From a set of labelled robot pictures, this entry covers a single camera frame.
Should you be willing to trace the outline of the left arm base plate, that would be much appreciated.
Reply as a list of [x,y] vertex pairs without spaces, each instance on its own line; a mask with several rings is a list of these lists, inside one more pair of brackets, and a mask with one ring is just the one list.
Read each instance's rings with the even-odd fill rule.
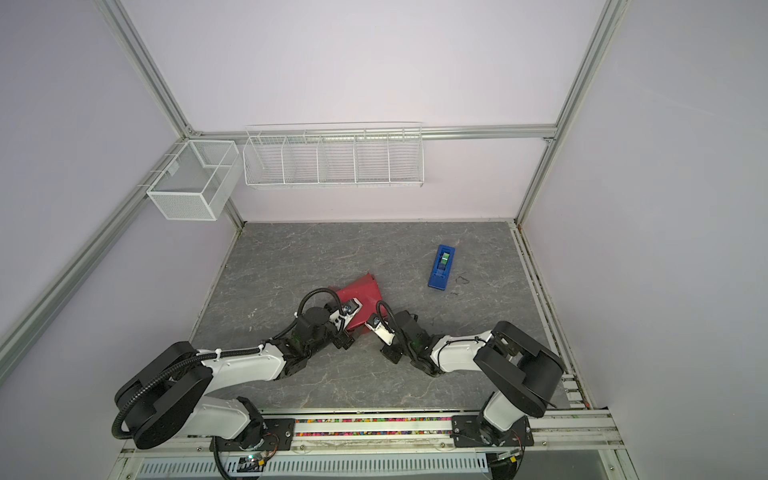
[[214,438],[209,450],[217,448],[219,452],[288,451],[294,438],[295,418],[268,418],[258,426],[248,428],[235,439]]

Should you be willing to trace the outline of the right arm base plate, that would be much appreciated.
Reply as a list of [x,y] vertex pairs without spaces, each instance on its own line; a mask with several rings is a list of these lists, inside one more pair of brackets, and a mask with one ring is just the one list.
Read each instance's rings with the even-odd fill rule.
[[523,415],[507,430],[494,427],[480,414],[454,415],[449,434],[458,448],[529,447],[534,438],[528,417]]

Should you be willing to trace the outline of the dark red wrapping paper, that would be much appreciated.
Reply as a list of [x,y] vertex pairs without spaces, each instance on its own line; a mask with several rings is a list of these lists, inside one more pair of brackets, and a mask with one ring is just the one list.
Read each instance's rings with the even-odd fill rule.
[[343,303],[355,299],[361,304],[359,311],[345,327],[347,333],[352,333],[358,328],[363,327],[376,314],[376,304],[382,300],[378,283],[370,273],[358,278],[344,288],[334,288],[334,291]]

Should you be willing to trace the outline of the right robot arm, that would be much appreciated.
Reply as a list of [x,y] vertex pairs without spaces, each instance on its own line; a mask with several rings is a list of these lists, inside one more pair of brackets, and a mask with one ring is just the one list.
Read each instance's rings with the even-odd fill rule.
[[379,301],[366,327],[383,342],[382,354],[393,363],[407,357],[431,377],[483,373],[495,387],[478,415],[478,434],[487,444],[525,417],[543,417],[565,373],[557,354],[508,321],[475,335],[430,335],[415,315],[394,314]]

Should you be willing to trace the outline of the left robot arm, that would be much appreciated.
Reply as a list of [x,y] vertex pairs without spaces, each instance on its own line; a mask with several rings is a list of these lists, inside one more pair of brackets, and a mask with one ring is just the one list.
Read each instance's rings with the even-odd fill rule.
[[229,441],[242,450],[259,448],[271,434],[260,410],[246,397],[214,394],[290,377],[327,346],[349,347],[348,327],[363,305],[326,292],[331,302],[309,307],[300,301],[289,326],[254,347],[199,350],[188,341],[172,344],[115,394],[112,436],[142,450],[184,436],[209,437],[214,446]]

